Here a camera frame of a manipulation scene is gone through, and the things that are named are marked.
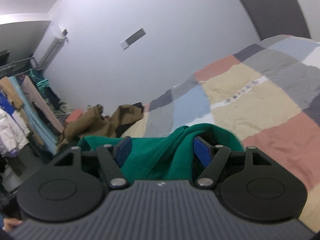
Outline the person left hand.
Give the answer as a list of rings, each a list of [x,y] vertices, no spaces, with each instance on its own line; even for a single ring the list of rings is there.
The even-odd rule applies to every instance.
[[[20,226],[23,223],[22,220],[19,220],[17,218],[4,218],[3,219],[3,230],[5,232],[10,232]]]

